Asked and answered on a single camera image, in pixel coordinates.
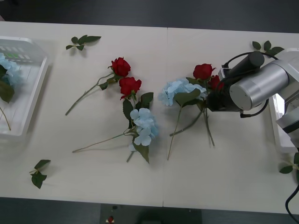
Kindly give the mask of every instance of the red object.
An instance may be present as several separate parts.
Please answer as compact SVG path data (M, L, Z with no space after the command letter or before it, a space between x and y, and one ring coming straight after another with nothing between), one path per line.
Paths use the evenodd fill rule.
M111 223L113 222L113 220L114 220L113 216L110 216L110 217L108 218L108 222L109 222L109 224L111 224Z
M126 62L123 57L119 57L112 61L112 68L116 75L126 77L131 71L131 66Z
M212 71L216 68L212 68L211 64L196 65L193 76L197 79L207 80L211 77Z
M121 93L124 94L124 96L121 97L121 99L131 95L132 90L135 91L135 93L138 92L141 86L141 80L138 79L137 81L133 77L127 77L122 78L120 80L120 87L121 87Z
M208 82L208 84L210 85L210 87L212 88L212 90L215 90L217 88L218 83L220 82L219 76L212 76L210 82ZM221 83L218 87L218 89L220 90L221 88L223 88L224 83Z

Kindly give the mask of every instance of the hydrangea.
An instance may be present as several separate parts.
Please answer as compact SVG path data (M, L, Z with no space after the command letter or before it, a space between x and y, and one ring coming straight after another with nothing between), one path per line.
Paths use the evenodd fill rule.
M7 83L8 81L8 84L11 86L16 86L21 82L21 78L19 75L20 67L16 62L11 62L5 59L4 54L0 53L0 65L2 65L7 70L6 75L2 77L3 82Z
M153 138L159 134L155 117L151 114L147 108L140 108L132 110L130 113L134 124L136 124L136 131L138 137L135 138L134 143L136 145L148 146ZM134 146L129 145L131 151L134 151Z
M162 92L159 93L158 99L166 106L173 105L173 98L175 94L179 92L192 92L195 89L199 89L201 94L197 99L206 98L206 89L198 84L191 84L186 78L179 78L174 82L168 82L166 86L162 89Z

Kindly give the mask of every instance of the dark floor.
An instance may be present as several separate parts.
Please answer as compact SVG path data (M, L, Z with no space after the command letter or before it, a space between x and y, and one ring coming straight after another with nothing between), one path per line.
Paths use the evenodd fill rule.
M5 0L7 21L299 33L299 0ZM1 224L103 224L111 205L0 198ZM141 207L114 211L130 223ZM293 224L287 215L193 210L197 224Z

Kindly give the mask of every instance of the plastic container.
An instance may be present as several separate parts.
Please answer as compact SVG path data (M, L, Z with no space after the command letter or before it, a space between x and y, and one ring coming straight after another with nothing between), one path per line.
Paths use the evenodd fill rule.
M0 52L20 66L22 79L9 104L0 99L0 106L11 126L10 131L1 113L0 139L21 141L27 133L49 65L49 56L30 39L20 37L0 36Z

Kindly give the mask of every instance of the white table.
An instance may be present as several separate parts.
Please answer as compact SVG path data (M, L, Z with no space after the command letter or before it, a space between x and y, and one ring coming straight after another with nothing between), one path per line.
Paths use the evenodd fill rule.
M200 119L175 137L166 161L168 134L178 110L163 106L157 94L166 81L191 77L197 64L219 68L250 51L251 41L269 39L276 46L297 47L298 34L12 22L1 22L0 30L3 35L38 40L53 59L26 142L1 145L1 197L285 213L285 200L296 183L291 175L278 172L269 109L251 119L232 112L210 113L216 147L211 147ZM73 36L85 34L102 39L85 52L65 50ZM143 81L142 92L155 93L152 110L161 134L150 147L150 165L137 154L126 163L129 137L71 153L127 127L117 85L95 91L64 116L119 56L130 63L132 76ZM190 107L183 114L189 112L194 112L191 120L198 111ZM183 122L188 120L182 119L179 128ZM39 190L28 172L40 159L52 162ZM299 197L290 204L294 214L299 214L298 204Z

